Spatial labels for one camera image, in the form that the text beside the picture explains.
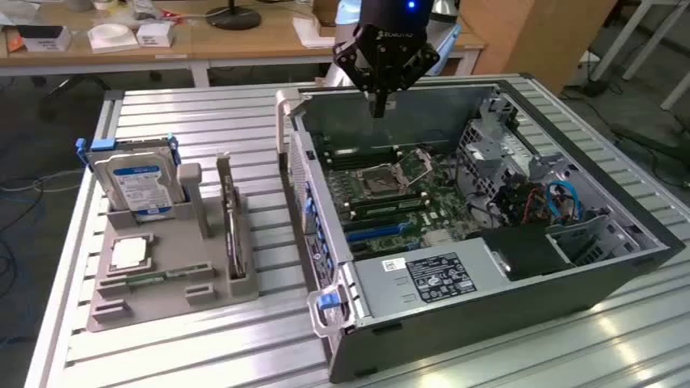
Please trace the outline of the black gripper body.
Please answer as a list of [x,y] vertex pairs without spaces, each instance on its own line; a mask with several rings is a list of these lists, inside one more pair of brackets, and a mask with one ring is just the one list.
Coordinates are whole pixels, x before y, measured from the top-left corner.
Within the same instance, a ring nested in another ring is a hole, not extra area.
[[424,0],[362,1],[356,32],[358,48],[362,51],[380,51],[382,47],[420,50],[428,43],[433,5],[433,1]]

